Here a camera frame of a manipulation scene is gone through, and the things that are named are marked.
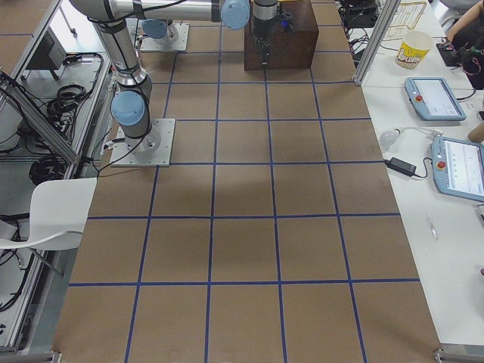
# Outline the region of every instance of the power adapter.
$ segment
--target power adapter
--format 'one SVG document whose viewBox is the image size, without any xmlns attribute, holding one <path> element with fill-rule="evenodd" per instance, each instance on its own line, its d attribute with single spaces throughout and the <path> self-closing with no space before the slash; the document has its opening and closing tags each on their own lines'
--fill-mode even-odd
<svg viewBox="0 0 484 363">
<path fill-rule="evenodd" d="M 417 167 L 415 165 L 406 163 L 405 161 L 397 159 L 396 157 L 393 157 L 390 160 L 385 160 L 385 165 L 389 169 L 393 169 L 396 172 L 400 172 L 401 174 L 404 174 L 406 176 L 414 176 L 415 170 L 417 170 Z"/>
</svg>

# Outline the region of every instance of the white chair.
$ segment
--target white chair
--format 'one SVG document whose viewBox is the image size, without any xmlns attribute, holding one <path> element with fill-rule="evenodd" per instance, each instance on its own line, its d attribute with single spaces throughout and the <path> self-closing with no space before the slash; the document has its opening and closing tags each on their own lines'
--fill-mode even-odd
<svg viewBox="0 0 484 363">
<path fill-rule="evenodd" d="M 0 250 L 28 247 L 50 269 L 63 276 L 36 250 L 58 251 L 79 247 L 96 178 L 45 181 L 30 201 L 29 239 L 15 242 L 0 238 Z"/>
</svg>

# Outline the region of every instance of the wooden box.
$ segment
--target wooden box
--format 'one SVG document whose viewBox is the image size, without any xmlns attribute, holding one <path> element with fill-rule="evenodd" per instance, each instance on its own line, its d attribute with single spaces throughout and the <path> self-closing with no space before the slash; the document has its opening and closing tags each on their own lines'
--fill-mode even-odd
<svg viewBox="0 0 484 363">
<path fill-rule="evenodd" d="M 278 23 L 269 42 L 271 57 L 267 70 L 310 68 L 312 56 L 318 41 L 318 24 L 309 0 L 297 2 L 282 2 L 284 10 L 289 11 L 293 18 L 293 31 L 286 33 Z M 244 30 L 244 69 L 261 70 L 261 57 L 256 47 L 253 35 L 253 17 Z"/>
</svg>

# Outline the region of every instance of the blue joint cap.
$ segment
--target blue joint cap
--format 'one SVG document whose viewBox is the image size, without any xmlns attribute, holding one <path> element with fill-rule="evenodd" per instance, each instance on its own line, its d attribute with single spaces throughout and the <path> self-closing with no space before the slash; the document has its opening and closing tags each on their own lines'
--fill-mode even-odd
<svg viewBox="0 0 484 363">
<path fill-rule="evenodd" d="M 220 12 L 222 22 L 232 30 L 242 29 L 249 21 L 248 0 L 227 0 Z"/>
<path fill-rule="evenodd" d="M 124 91 L 117 95 L 111 103 L 111 113 L 114 118 L 124 126 L 133 126 L 139 123 L 146 111 L 146 104 L 140 94 L 133 91 Z"/>
<path fill-rule="evenodd" d="M 153 39 L 162 39 L 168 31 L 166 22 L 159 19 L 146 19 L 143 21 L 144 33 Z"/>
</svg>

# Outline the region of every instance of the person's arm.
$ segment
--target person's arm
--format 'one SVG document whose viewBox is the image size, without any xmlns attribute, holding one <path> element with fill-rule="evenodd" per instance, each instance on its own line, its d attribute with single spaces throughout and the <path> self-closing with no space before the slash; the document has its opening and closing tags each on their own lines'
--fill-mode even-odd
<svg viewBox="0 0 484 363">
<path fill-rule="evenodd" d="M 482 2 L 478 2 L 468 11 L 466 11 L 466 14 L 462 15 L 461 19 L 459 19 L 457 23 L 455 23 L 451 29 L 447 31 L 447 39 L 452 42 L 455 34 L 477 19 L 482 12 L 484 12 L 484 4 Z"/>
</svg>

